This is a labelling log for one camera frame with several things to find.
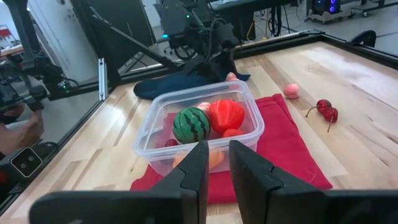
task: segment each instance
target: toy watermelon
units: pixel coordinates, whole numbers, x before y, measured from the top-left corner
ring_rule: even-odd
[[[182,144],[204,140],[209,136],[210,130],[210,120],[201,109],[187,108],[174,118],[173,133]]]

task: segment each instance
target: red cherry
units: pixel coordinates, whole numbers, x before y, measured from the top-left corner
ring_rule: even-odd
[[[178,146],[178,141],[175,139],[167,140],[165,147],[170,147],[170,146]]]
[[[317,106],[314,106],[313,108],[311,108],[308,113],[305,115],[305,117],[308,117],[308,114],[310,113],[310,111],[312,109],[316,108],[318,110],[318,112],[320,114],[323,114],[323,112],[325,111],[325,109],[327,108],[331,108],[331,103],[328,100],[318,100],[317,102]]]
[[[329,128],[328,128],[328,132],[329,132],[331,124],[337,122],[338,110],[336,108],[327,108],[323,112],[323,118],[325,120],[329,121]]]

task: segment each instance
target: toy tomato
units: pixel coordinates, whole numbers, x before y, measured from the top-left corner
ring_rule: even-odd
[[[243,107],[232,100],[218,100],[210,105],[208,112],[211,127],[218,134],[228,129],[238,129],[244,119]]]

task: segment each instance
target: clear plastic bin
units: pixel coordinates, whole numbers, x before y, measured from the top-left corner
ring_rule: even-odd
[[[224,153],[223,161],[210,172],[229,170],[229,141],[238,140],[256,151],[257,141],[264,132],[264,120],[249,87],[242,81],[221,82],[158,96],[153,100],[139,130],[133,151],[138,156],[147,159],[158,174],[167,175],[172,170],[174,159],[184,157],[197,144],[165,147],[166,141],[174,138],[172,131],[174,116],[184,108],[196,107],[201,102],[212,103],[217,100],[234,100],[241,103],[245,111],[244,121],[240,127],[243,135],[221,139],[212,131],[210,137],[219,139],[208,141],[210,153],[218,151]]]

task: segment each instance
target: red plastic fruit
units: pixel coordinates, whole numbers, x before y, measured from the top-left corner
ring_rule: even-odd
[[[323,114],[323,112],[328,109],[331,108],[331,103],[328,100],[318,100],[317,105],[314,106],[313,108],[311,108],[308,113],[305,115],[305,117],[308,117],[308,114],[310,113],[310,111],[312,109],[316,108],[318,110],[318,112],[320,114]]]
[[[331,124],[337,122],[338,110],[336,108],[327,108],[323,112],[323,118],[325,120],[329,121],[329,128],[328,128],[328,132],[329,132]]]
[[[175,139],[169,139],[169,140],[167,140],[165,146],[166,146],[166,147],[178,146],[178,141],[175,140]]]
[[[218,134],[228,129],[238,129],[244,119],[243,107],[232,100],[218,100],[210,105],[208,116],[211,127]]]
[[[232,136],[239,136],[242,135],[243,131],[239,130],[239,129],[228,129],[224,132],[224,134],[222,135],[222,138],[228,138],[228,137],[232,137]]]

